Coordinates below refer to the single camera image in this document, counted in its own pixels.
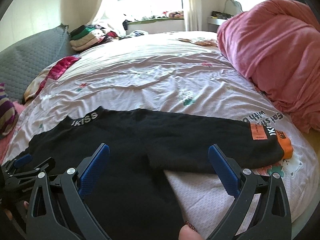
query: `red blanket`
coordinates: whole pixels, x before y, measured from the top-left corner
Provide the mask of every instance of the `red blanket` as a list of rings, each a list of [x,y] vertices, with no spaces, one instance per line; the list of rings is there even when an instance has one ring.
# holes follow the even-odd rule
[[[219,49],[303,132],[320,130],[320,24],[293,0],[267,0],[226,21]]]

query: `desk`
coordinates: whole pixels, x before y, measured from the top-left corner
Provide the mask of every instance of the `desk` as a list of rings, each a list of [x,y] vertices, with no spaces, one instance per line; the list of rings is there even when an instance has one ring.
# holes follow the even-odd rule
[[[219,26],[221,24],[223,24],[225,21],[227,20],[223,20],[223,19],[214,19],[211,17],[207,18],[207,24],[208,24],[208,31],[210,32],[210,26],[212,26],[212,28],[214,29],[212,32],[216,33]]]

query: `curtain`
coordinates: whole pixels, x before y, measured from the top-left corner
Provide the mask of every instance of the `curtain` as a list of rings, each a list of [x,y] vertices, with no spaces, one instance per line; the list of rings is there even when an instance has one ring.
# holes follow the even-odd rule
[[[126,36],[123,28],[125,17],[117,10],[117,0],[97,0],[95,12],[87,24],[99,24],[102,27],[112,30],[119,37]]]
[[[182,0],[186,31],[202,30],[201,0]]]
[[[93,15],[90,21],[88,22],[88,24],[92,24],[93,22],[99,21],[102,18],[106,10],[106,7],[107,7],[107,3],[105,3],[103,0],[97,0],[96,9],[93,12]]]

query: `gray mattress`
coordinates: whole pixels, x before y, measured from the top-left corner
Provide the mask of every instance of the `gray mattress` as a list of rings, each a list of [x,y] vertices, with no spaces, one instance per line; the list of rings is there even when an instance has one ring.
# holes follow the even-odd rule
[[[21,102],[28,85],[41,70],[73,54],[67,26],[37,33],[0,52],[0,82],[5,83],[11,100]]]

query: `striped pillow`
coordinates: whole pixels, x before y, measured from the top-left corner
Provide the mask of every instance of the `striped pillow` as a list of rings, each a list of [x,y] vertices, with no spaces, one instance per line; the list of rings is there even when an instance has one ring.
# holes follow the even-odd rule
[[[18,113],[0,83],[0,138],[6,136],[16,125]]]

